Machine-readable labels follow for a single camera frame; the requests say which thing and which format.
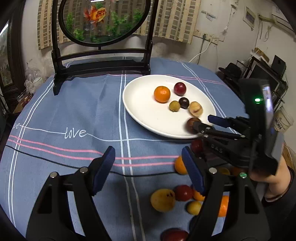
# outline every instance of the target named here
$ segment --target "white stripe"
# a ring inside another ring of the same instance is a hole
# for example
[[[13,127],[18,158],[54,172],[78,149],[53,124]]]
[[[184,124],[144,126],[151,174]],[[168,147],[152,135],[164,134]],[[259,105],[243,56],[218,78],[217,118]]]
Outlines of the white stripe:
[[[176,140],[152,140],[152,139],[142,139],[142,138],[133,138],[133,139],[129,139],[129,141],[170,141],[170,142],[191,142],[192,139],[176,139]]]
[[[126,74],[124,76],[124,88],[126,87]],[[131,157],[131,150],[130,150],[130,145],[129,145],[129,140],[128,140],[128,126],[126,124],[126,108],[124,107],[124,124],[126,126],[126,140],[127,140],[127,146],[128,146],[128,157]],[[130,172],[131,175],[133,175],[133,168],[130,166]],[[139,221],[140,221],[140,228],[141,228],[141,232],[142,232],[142,239],[143,241],[146,241],[145,238],[145,232],[144,232],[144,228],[143,228],[143,223],[142,223],[142,215],[141,215],[141,209],[140,209],[140,200],[139,200],[139,196],[138,196],[138,192],[136,190],[136,186],[135,186],[135,182],[133,177],[131,178],[131,183],[133,184],[133,189],[135,190],[135,194],[136,194],[136,201],[137,201],[137,208],[138,208],[138,213],[139,213]]]
[[[44,130],[44,129],[38,129],[38,128],[31,128],[31,127],[26,127],[26,126],[22,126],[22,125],[19,125],[25,129],[30,129],[30,130],[35,130],[35,131],[44,131],[44,132],[47,132],[47,133],[53,133],[53,134],[61,134],[61,135],[65,135],[66,133],[65,132],[55,132],[55,131],[48,131],[48,130]],[[92,134],[89,134],[89,133],[86,133],[86,135],[89,135],[93,138],[96,138],[100,141],[106,141],[106,142],[120,142],[120,141],[127,141],[127,139],[122,139],[122,140],[105,140],[105,139],[101,139],[101,138],[98,138]],[[153,139],[143,139],[143,138],[133,138],[133,139],[129,139],[129,141],[168,141],[168,142],[190,142],[191,140],[190,139],[186,139],[186,140],[183,140],[183,139],[176,139],[176,140],[153,140]]]
[[[211,95],[211,93],[209,92],[208,88],[204,85],[204,83],[202,83],[202,81],[201,81],[200,78],[197,76],[197,74],[196,74],[192,69],[190,69],[186,64],[184,64],[184,63],[182,63],[182,62],[180,62],[180,63],[183,65],[183,67],[184,67],[185,69],[187,69],[189,72],[191,72],[191,74],[192,74],[193,76],[195,76],[195,77],[197,78],[198,82],[199,82],[200,85],[204,88],[204,90],[205,90],[205,92],[207,93],[208,97],[212,100],[214,106],[218,109],[220,115],[221,115],[223,118],[225,118],[225,117],[226,117],[225,113],[223,112],[223,110],[221,109],[221,107],[219,106],[219,104],[216,102],[216,100],[214,99],[214,97]],[[233,129],[231,129],[231,128],[230,128],[230,130],[231,130],[232,133],[236,133],[236,134],[237,134],[237,132],[236,132],[235,130],[233,130]]]
[[[66,133],[63,133],[63,132],[47,131],[47,130],[43,130],[43,129],[30,128],[30,127],[26,127],[26,126],[22,126],[22,125],[20,125],[20,126],[23,127],[23,128],[25,128],[25,129],[36,130],[36,131],[45,131],[47,133],[63,134],[63,135],[66,134]]]
[[[51,90],[51,88],[53,87],[53,85],[54,85],[54,84],[51,85],[51,87],[47,90],[47,92],[42,96],[41,100],[40,100],[40,101],[38,102],[38,104],[35,106],[35,108],[34,108],[32,114],[31,114],[31,116],[30,116],[30,118],[29,118],[29,120],[28,120],[26,126],[29,124],[29,122],[30,122],[30,120],[31,120],[31,118],[32,118],[32,116],[33,116],[33,114],[34,114],[36,108],[37,108],[38,105],[41,103],[41,101],[43,100],[43,98],[47,95],[47,93]],[[22,137],[21,137],[21,139],[23,138],[24,133],[25,133],[25,128],[24,128],[24,131],[23,131],[23,133],[22,133]],[[12,201],[12,200],[13,200],[13,180],[14,180],[14,176],[15,176],[15,166],[16,166],[16,163],[17,163],[17,156],[18,156],[18,152],[16,153],[16,156],[15,156],[15,165],[14,165],[14,168],[13,168],[13,173],[12,173],[12,184],[11,184],[11,212],[12,212],[12,218],[13,218],[14,226],[15,226],[15,217],[14,217],[14,213],[13,213],[13,201]]]
[[[87,133],[87,135],[92,136],[93,138],[96,138],[96,139],[98,139],[100,141],[107,141],[107,142],[113,142],[113,141],[120,141],[120,142],[122,142],[123,141],[123,140],[104,140],[104,139],[100,139],[98,137],[95,137],[94,135],[89,134],[89,133]]]
[[[121,149],[121,157],[123,158],[123,142],[122,142],[122,134],[121,134],[121,120],[120,120],[120,105],[121,105],[121,88],[122,88],[122,76],[121,75],[121,82],[120,82],[120,90],[119,90],[119,108],[118,108],[118,124],[119,124],[119,137],[120,137],[120,149]],[[122,174],[125,175],[125,169],[124,166],[122,167]],[[131,206],[131,198],[130,198],[130,193],[129,193],[129,187],[128,187],[128,182],[126,180],[126,177],[123,177],[124,181],[126,182],[126,192],[128,195],[128,205],[130,209],[130,216],[131,216],[131,228],[133,230],[133,239],[134,241],[137,240],[136,238],[136,231],[135,231],[135,224],[133,220],[133,209]]]
[[[24,122],[24,124],[26,123],[32,109],[34,108],[35,104],[38,102],[38,100],[42,97],[42,95],[46,92],[47,88],[45,89],[45,91],[39,96],[39,98],[36,100],[36,102],[33,104],[33,106],[31,107],[31,110],[29,111],[29,114],[27,115],[27,118]],[[8,181],[8,210],[9,210],[9,218],[10,218],[10,221],[11,221],[11,212],[10,212],[10,199],[9,199],[9,191],[10,191],[10,177],[11,177],[11,170],[12,170],[12,165],[13,165],[13,159],[14,159],[14,156],[15,156],[15,151],[13,152],[13,156],[12,156],[12,160],[11,160],[11,165],[10,165],[10,172],[9,172],[9,181]]]

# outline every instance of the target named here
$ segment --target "plastic bag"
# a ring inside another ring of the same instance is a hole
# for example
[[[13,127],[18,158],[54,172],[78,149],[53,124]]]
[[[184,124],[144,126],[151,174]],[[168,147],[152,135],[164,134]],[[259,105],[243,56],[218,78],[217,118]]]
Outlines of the plastic bag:
[[[43,76],[41,71],[35,67],[29,67],[25,70],[26,81],[24,83],[27,93],[35,93],[36,90],[43,84]]]
[[[26,81],[24,83],[27,93],[35,93],[36,90],[46,81],[46,79],[54,72],[52,60],[45,59],[43,62],[43,73],[38,68],[29,67],[25,70]]]

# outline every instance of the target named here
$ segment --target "screw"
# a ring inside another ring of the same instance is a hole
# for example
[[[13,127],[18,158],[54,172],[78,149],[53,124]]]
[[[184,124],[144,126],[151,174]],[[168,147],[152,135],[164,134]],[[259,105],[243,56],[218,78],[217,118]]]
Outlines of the screw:
[[[55,178],[57,176],[57,172],[52,172],[50,175],[49,175],[51,178]]]
[[[88,168],[87,167],[80,168],[80,172],[81,173],[86,173],[87,171],[88,171]]]
[[[246,178],[246,177],[247,177],[247,174],[244,173],[244,172],[241,172],[241,173],[239,174],[239,176],[240,176],[241,178]]]
[[[209,172],[212,173],[212,174],[215,174],[215,173],[217,173],[217,169],[214,168],[214,167],[210,167]]]

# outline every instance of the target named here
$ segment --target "smartphone screen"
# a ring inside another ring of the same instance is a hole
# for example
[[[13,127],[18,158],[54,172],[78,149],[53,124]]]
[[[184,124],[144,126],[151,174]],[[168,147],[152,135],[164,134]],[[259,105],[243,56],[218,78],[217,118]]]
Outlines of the smartphone screen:
[[[274,118],[274,108],[272,106],[272,98],[269,85],[264,85],[262,92],[265,102],[266,129],[268,129]]]

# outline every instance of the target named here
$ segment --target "black hat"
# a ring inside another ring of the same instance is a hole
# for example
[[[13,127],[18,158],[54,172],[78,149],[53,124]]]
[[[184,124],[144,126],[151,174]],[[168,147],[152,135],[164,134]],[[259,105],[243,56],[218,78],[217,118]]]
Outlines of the black hat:
[[[231,79],[239,79],[242,74],[242,70],[234,63],[229,63],[225,69],[219,68],[219,70]]]

